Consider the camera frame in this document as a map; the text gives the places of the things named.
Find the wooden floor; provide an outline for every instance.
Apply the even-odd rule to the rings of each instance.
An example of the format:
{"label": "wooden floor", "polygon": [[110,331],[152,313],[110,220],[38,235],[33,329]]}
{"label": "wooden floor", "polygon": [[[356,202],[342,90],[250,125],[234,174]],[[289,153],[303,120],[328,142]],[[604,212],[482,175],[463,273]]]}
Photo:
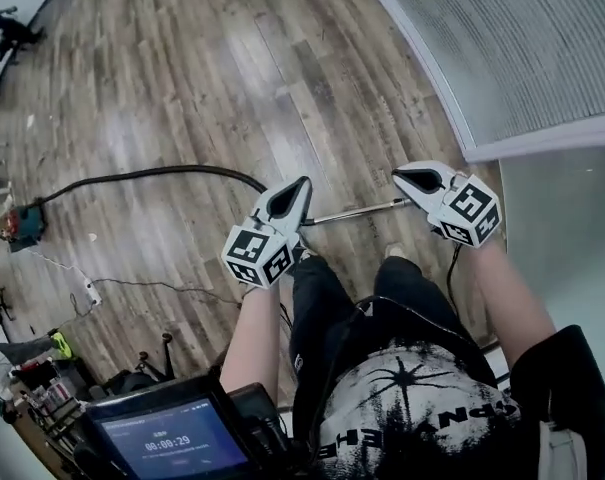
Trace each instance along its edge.
{"label": "wooden floor", "polygon": [[[207,163],[267,185],[307,175],[318,216],[397,197],[391,169],[409,160],[465,168],[433,88],[376,0],[51,0],[39,24],[48,39],[20,55],[0,93],[0,140],[9,142],[18,203],[89,176]],[[495,167],[482,175],[499,189]],[[254,200],[251,189],[204,175],[92,186],[57,199],[39,247],[9,256],[0,242],[0,286],[17,316],[11,339],[67,322],[73,348],[104,379],[131,368],[140,350],[157,357],[160,334],[170,331],[180,373],[208,366],[231,338],[235,305],[100,282],[103,304],[72,320],[70,296],[79,314],[89,310],[81,270],[93,280],[162,281],[239,300],[219,254]],[[452,246],[417,210],[307,236],[354,298],[370,293],[386,246],[398,241],[445,287]],[[488,341],[464,260],[454,281],[463,322]],[[286,347],[284,339],[282,403],[294,391]]]}

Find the shirt sleeve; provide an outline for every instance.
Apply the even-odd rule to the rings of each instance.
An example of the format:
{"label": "shirt sleeve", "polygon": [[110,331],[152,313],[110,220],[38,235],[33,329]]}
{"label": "shirt sleeve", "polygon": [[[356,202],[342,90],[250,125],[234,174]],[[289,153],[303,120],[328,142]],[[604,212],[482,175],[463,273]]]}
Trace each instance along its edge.
{"label": "shirt sleeve", "polygon": [[511,392],[529,416],[580,434],[589,478],[605,478],[605,385],[579,326],[527,350],[513,366]]}

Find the blue screen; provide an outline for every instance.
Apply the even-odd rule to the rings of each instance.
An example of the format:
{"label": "blue screen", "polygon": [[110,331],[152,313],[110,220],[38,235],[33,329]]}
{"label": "blue screen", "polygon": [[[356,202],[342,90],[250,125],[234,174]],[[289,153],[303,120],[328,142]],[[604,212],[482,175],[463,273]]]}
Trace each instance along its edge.
{"label": "blue screen", "polygon": [[208,399],[101,425],[142,480],[194,476],[247,462]]}

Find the black hose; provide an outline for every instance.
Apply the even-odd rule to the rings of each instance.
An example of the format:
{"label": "black hose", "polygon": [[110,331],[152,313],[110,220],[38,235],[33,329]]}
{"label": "black hose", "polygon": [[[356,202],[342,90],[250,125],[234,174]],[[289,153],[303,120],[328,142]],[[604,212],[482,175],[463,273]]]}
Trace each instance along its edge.
{"label": "black hose", "polygon": [[258,180],[252,178],[248,174],[234,171],[233,169],[226,169],[224,167],[216,167],[214,165],[200,165],[200,164],[188,164],[188,165],[169,165],[166,167],[153,167],[151,169],[143,169],[141,171],[127,172],[123,174],[110,174],[108,176],[97,176],[95,178],[86,178],[84,180],[76,181],[67,185],[66,187],[58,190],[57,192],[46,196],[44,198],[38,198],[26,208],[34,208],[36,206],[42,206],[54,199],[57,199],[67,192],[71,192],[76,188],[83,187],[85,185],[94,185],[96,183],[111,183],[114,181],[124,180],[135,180],[138,178],[145,178],[147,176],[159,176],[162,174],[175,174],[182,172],[200,172],[204,174],[215,174],[218,176],[224,176],[226,178],[233,178],[235,180],[245,183],[249,187],[257,190],[260,194],[266,192],[266,187],[262,185]]}

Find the timer digits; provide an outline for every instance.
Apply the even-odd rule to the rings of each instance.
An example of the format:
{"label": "timer digits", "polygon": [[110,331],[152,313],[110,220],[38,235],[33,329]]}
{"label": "timer digits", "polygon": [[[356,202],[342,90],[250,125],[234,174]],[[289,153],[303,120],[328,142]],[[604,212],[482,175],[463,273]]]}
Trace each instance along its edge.
{"label": "timer digits", "polygon": [[191,440],[187,436],[180,436],[176,437],[175,439],[163,439],[157,443],[145,443],[144,447],[147,449],[147,451],[154,452],[157,450],[166,450],[168,448],[185,446],[190,443]]}

